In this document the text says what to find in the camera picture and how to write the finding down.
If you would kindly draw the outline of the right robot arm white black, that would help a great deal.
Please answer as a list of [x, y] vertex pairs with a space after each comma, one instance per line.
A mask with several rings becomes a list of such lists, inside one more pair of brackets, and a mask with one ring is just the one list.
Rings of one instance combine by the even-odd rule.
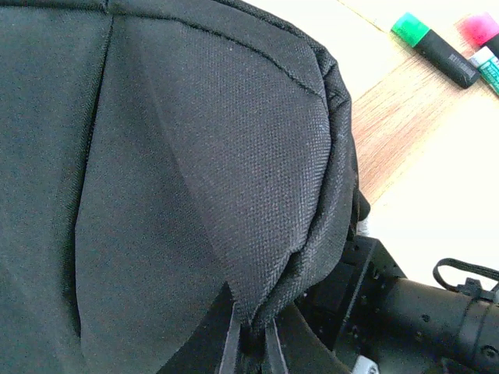
[[495, 270], [443, 259], [464, 270], [452, 286], [408, 279], [382, 243], [359, 236], [338, 264], [267, 329], [265, 373], [495, 373]]

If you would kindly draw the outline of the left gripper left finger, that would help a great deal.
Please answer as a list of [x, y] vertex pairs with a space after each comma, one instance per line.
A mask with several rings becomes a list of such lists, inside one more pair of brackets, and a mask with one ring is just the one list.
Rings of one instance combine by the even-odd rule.
[[223, 285], [187, 342], [159, 369], [159, 374], [233, 373], [239, 323], [228, 285]]

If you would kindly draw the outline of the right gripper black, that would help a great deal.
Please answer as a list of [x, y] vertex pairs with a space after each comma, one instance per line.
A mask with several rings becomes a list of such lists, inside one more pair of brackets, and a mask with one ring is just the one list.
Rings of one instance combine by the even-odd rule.
[[332, 272], [274, 319], [289, 373], [379, 373], [372, 324], [385, 287], [402, 275], [379, 240], [348, 242]]

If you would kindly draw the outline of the black student backpack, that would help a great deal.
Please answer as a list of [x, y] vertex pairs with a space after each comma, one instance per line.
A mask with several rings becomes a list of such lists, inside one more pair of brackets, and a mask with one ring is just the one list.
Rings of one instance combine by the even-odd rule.
[[262, 373], [356, 234], [351, 104], [242, 1], [2, 2], [2, 372], [158, 373], [226, 284]]

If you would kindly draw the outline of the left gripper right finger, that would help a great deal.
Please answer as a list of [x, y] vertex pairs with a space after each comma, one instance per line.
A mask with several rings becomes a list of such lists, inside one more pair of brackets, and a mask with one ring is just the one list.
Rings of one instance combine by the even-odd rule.
[[278, 328], [273, 319], [265, 329], [265, 352], [263, 374], [289, 374], [287, 362], [281, 348]]

